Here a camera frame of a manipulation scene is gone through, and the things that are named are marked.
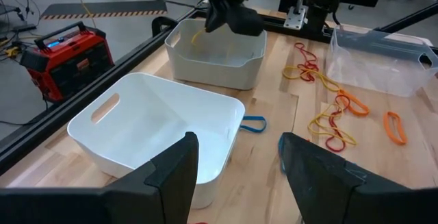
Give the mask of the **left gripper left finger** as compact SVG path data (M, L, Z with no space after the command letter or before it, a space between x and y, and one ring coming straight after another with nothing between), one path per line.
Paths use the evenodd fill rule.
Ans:
M188 132L136 170L101 188L3 188L2 223L186 223L199 143Z

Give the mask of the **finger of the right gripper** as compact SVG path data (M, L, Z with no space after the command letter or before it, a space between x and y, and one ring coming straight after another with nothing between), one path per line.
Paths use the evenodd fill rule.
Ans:
M259 36L263 31L263 19L253 9L235 6L228 9L226 23L235 34Z
M213 32L226 22L228 5L225 0L210 1L205 19L205 31Z

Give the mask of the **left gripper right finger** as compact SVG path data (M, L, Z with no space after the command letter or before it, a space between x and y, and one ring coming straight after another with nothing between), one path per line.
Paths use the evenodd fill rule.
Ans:
M305 223L436 223L437 189L411 189L285 132L280 159Z

